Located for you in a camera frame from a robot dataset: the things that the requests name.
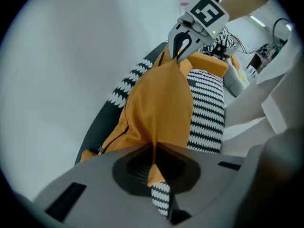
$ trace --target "ceiling light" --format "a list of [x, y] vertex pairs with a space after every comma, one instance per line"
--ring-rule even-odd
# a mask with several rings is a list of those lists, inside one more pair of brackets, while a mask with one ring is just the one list
[[291, 24], [286, 24], [286, 27], [287, 27], [287, 29], [288, 29], [289, 31], [292, 30]]
[[261, 26], [265, 27], [265, 24], [263, 24], [261, 21], [259, 21], [256, 17], [250, 16], [256, 23], [260, 24]]

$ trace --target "white wall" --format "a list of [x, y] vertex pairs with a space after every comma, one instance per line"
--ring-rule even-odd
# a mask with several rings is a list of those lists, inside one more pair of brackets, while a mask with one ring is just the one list
[[[265, 43], [272, 43], [271, 36], [249, 17], [241, 17], [226, 24], [229, 32], [240, 39], [245, 46], [246, 51], [251, 52], [255, 48], [259, 49]], [[247, 55], [242, 52], [236, 52], [237, 60], [242, 67], [247, 67], [253, 54]]]
[[167, 40], [178, 0], [30, 0], [0, 51], [1, 167], [32, 200], [74, 165], [107, 96]]

